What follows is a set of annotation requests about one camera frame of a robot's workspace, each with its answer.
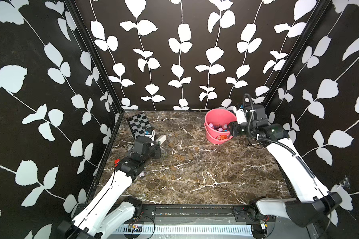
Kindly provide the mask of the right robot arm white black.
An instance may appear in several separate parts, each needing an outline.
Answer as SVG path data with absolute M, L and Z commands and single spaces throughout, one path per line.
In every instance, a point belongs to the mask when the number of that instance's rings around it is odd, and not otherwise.
M 290 219 L 299 227 L 306 227 L 323 216 L 333 223 L 342 198 L 317 178 L 298 153 L 288 131 L 280 124 L 270 124 L 262 105 L 248 103 L 234 107 L 233 112 L 236 121 L 228 124 L 230 133 L 260 142 L 275 158 L 293 191 L 289 199 L 255 199 L 254 213 Z

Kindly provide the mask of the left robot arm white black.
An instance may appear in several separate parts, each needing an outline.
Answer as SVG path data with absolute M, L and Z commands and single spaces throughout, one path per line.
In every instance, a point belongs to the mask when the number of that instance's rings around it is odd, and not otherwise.
M 92 201 L 71 222 L 63 221 L 57 228 L 59 239 L 106 239 L 126 221 L 142 211 L 141 201 L 128 197 L 116 209 L 114 204 L 122 193 L 144 171 L 146 162 L 161 157 L 162 135 L 157 139 L 141 136 L 135 139 L 126 156 L 115 163 L 110 179 Z

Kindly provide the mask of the pink plastic bucket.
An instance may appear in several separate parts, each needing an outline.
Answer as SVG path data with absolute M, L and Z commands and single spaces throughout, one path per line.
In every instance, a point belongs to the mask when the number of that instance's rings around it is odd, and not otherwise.
M 233 138 L 229 129 L 223 129 L 223 125 L 236 121 L 236 116 L 225 109 L 213 109 L 206 113 L 204 118 L 204 128 L 206 130 L 206 139 L 212 144 L 223 144 Z

